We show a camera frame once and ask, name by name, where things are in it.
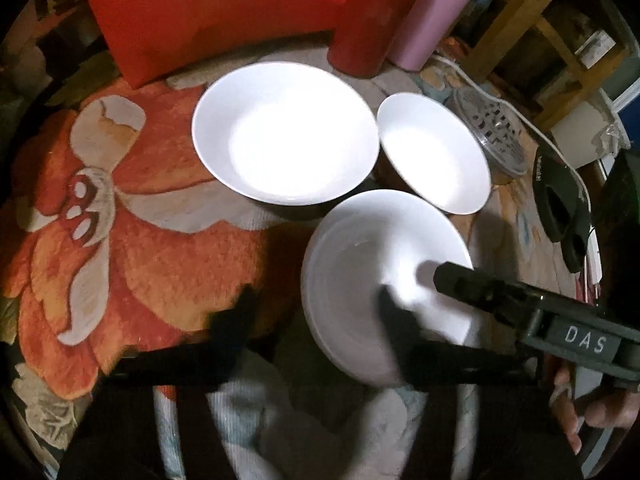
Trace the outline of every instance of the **bowl rim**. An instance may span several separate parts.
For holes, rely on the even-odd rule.
[[[366,110],[369,111],[369,114],[371,116],[373,125],[374,125],[374,129],[372,129],[372,135],[370,136],[370,142],[371,145],[373,146],[374,142],[376,144],[376,149],[375,149],[375,156],[372,156],[372,160],[370,160],[366,165],[363,164],[363,170],[361,171],[362,176],[360,177],[360,174],[358,174],[359,176],[359,180],[357,182],[355,182],[352,186],[348,187],[348,189],[341,189],[339,190],[339,192],[337,194],[335,193],[331,193],[328,194],[327,196],[323,196],[321,197],[321,200],[318,201],[317,199],[312,199],[310,200],[309,198],[297,198],[297,199],[285,199],[285,198],[281,198],[279,195],[275,195],[275,194],[261,194],[261,193],[252,193],[252,192],[247,192],[245,190],[241,190],[239,189],[237,186],[233,186],[232,184],[230,184],[229,182],[227,182],[224,178],[221,178],[216,171],[213,170],[213,168],[207,163],[207,161],[205,160],[205,158],[202,156],[202,153],[200,152],[200,149],[198,147],[198,143],[196,142],[196,120],[198,117],[198,112],[199,110],[204,107],[203,102],[205,101],[205,97],[210,94],[213,93],[214,89],[218,88],[220,85],[222,85],[223,82],[225,82],[227,79],[233,77],[233,76],[237,76],[237,74],[239,72],[244,72],[246,70],[254,70],[256,67],[259,66],[265,66],[265,65],[271,65],[271,66],[282,66],[282,65],[286,65],[286,66],[297,66],[298,68],[302,68],[303,70],[309,70],[310,72],[316,72],[316,73],[321,73],[323,74],[323,76],[328,76],[328,78],[330,79],[334,79],[337,82],[339,82],[341,85],[344,85],[346,87],[346,89],[354,96],[357,97],[357,99],[362,102],[362,104],[364,105],[364,107],[366,108]],[[213,177],[215,177],[216,180],[220,181],[222,184],[224,184],[225,186],[227,186],[229,189],[235,191],[236,193],[241,194],[242,196],[245,196],[247,198],[250,198],[252,200],[257,200],[258,202],[263,202],[263,203],[268,203],[268,204],[273,204],[273,205],[283,205],[283,206],[305,206],[305,205],[317,205],[317,204],[321,204],[321,203],[325,203],[325,202],[330,202],[331,200],[335,200],[336,198],[339,198],[341,196],[344,196],[345,194],[347,194],[348,192],[352,191],[354,188],[356,188],[359,184],[361,184],[368,175],[371,174],[371,172],[373,171],[374,166],[376,165],[376,161],[378,160],[378,156],[380,154],[380,132],[378,130],[378,121],[376,119],[376,115],[373,112],[373,110],[371,109],[371,107],[369,106],[369,104],[367,104],[367,102],[364,100],[364,98],[353,88],[351,87],[348,83],[346,83],[345,81],[343,81],[342,79],[340,79],[337,75],[332,74],[330,72],[327,72],[326,70],[323,70],[321,68],[312,66],[312,65],[308,65],[305,63],[299,63],[299,62],[294,62],[294,61],[259,61],[259,62],[254,62],[245,66],[241,66],[239,68],[236,68],[235,70],[232,70],[231,72],[223,75],[220,79],[218,79],[216,82],[214,82],[209,88],[207,88],[202,95],[200,96],[200,99],[198,100],[198,103],[196,104],[196,107],[193,110],[193,115],[191,117],[191,141],[193,143],[193,147],[196,151],[196,154],[198,155],[198,158],[200,159],[200,162],[203,164],[203,166],[207,169],[207,171],[209,171],[210,174],[212,174]]]
[[[376,387],[393,387],[401,384],[401,381],[400,382],[389,382],[389,381],[374,382],[374,381],[371,381],[370,379],[367,379],[364,375],[358,375],[357,373],[354,373],[346,368],[344,362],[342,362],[342,360],[337,357],[335,352],[333,352],[330,349],[330,346],[327,344],[325,339],[322,337],[322,335],[319,333],[318,329],[316,328],[316,324],[314,322],[314,319],[315,319],[314,314],[312,312],[311,307],[309,306],[309,301],[308,301],[309,272],[307,272],[307,269],[308,269],[308,266],[310,265],[311,253],[319,247],[320,245],[319,241],[324,236],[326,236],[326,232],[325,232],[326,229],[322,228],[322,224],[324,224],[324,227],[326,227],[326,225],[330,222],[330,219],[337,215],[335,211],[340,209],[340,207],[343,206],[343,204],[346,202],[354,201],[355,199],[360,200],[361,197],[363,196],[366,196],[367,198],[371,198],[371,199],[376,199],[378,196],[381,196],[381,195],[397,196],[399,198],[402,198],[402,200],[409,200],[415,203],[420,202],[421,205],[425,205],[426,208],[431,208],[433,211],[435,211],[436,215],[439,216],[441,219],[444,219],[444,221],[452,228],[454,238],[456,239],[459,247],[462,248],[462,253],[465,257],[465,262],[468,268],[473,269],[474,266],[473,266],[473,261],[471,260],[471,254],[469,253],[469,248],[466,246],[464,238],[462,237],[462,235],[460,234],[456,226],[453,224],[453,222],[451,222],[451,220],[447,217],[447,215],[444,214],[439,208],[434,206],[432,203],[427,202],[421,197],[415,196],[405,191],[399,191],[396,189],[372,189],[372,190],[364,191],[362,193],[358,193],[354,196],[349,197],[343,202],[340,202],[336,207],[331,209],[331,211],[329,211],[327,215],[324,216],[324,218],[322,218],[318,226],[315,228],[313,234],[311,235],[311,238],[309,239],[308,244],[306,245],[305,256],[302,261],[302,270],[300,271],[300,297],[302,300],[302,312],[305,316],[306,324],[309,327],[309,331],[311,332],[311,335],[313,336],[314,341],[320,347],[322,352],[327,356],[327,358],[336,367],[338,367],[341,371],[347,374],[349,377],[356,379],[357,381],[361,381],[365,384],[370,384]]]

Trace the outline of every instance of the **white ceramic bowl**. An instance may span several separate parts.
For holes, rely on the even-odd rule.
[[[364,383],[401,383],[377,316],[380,286],[423,328],[469,343],[472,307],[437,292],[433,273],[450,261],[471,268],[453,224],[433,205],[379,189],[348,198],[321,222],[306,249],[302,301],[311,332],[337,367]]]
[[[310,205],[355,188],[378,157],[369,106],[337,77],[299,63],[231,72],[196,106],[196,152],[223,184],[249,198]]]
[[[450,110],[418,94],[394,94],[378,109],[385,154],[400,177],[443,211],[475,213],[491,193],[491,173],[474,136]]]

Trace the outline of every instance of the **human hand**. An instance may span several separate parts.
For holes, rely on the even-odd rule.
[[[567,362],[559,361],[550,366],[555,386],[571,382],[571,368]],[[574,453],[578,454],[582,442],[578,436],[578,414],[584,415],[584,421],[592,428],[623,428],[628,430],[638,418],[640,394],[626,390],[598,394],[595,399],[589,396],[590,403],[582,413],[581,407],[572,402],[567,394],[560,395],[551,405],[551,410],[562,426]]]

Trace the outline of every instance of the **orange flower pattern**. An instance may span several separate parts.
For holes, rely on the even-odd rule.
[[[26,365],[66,400],[125,346],[176,344],[238,288],[262,290],[255,332],[299,301],[310,229],[217,182],[197,158],[203,88],[119,79],[50,116],[12,166],[0,209],[0,288],[19,297]]]

